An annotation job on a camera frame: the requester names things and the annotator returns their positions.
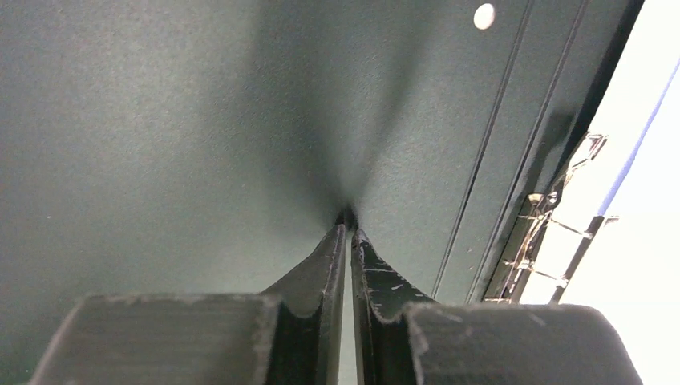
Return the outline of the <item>white paper sheet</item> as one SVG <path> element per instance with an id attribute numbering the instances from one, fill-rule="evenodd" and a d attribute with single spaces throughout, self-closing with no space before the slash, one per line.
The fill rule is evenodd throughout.
<path id="1" fill-rule="evenodd" d="M 520 301 L 598 309 L 645 384 L 679 381 L 679 4 L 647 1 Z"/>

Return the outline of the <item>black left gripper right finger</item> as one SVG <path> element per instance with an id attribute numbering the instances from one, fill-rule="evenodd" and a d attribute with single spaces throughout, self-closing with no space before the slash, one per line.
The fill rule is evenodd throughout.
<path id="1" fill-rule="evenodd" d="M 357 230 L 351 242 L 361 384 L 639 384 L 616 330 L 575 305 L 447 306 Z"/>

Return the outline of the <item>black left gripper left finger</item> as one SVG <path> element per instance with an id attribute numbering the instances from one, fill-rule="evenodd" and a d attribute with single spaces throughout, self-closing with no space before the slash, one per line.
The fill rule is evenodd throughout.
<path id="1" fill-rule="evenodd" d="M 346 227 L 255 294 L 97 295 L 66 316 L 33 384 L 335 384 Z"/>

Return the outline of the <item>black file folder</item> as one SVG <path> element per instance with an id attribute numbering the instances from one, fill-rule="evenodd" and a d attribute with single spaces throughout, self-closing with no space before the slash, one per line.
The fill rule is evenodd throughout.
<path id="1" fill-rule="evenodd" d="M 344 206 L 477 302 L 639 1 L 4 1 L 1 381 L 88 294 L 257 292 Z"/>

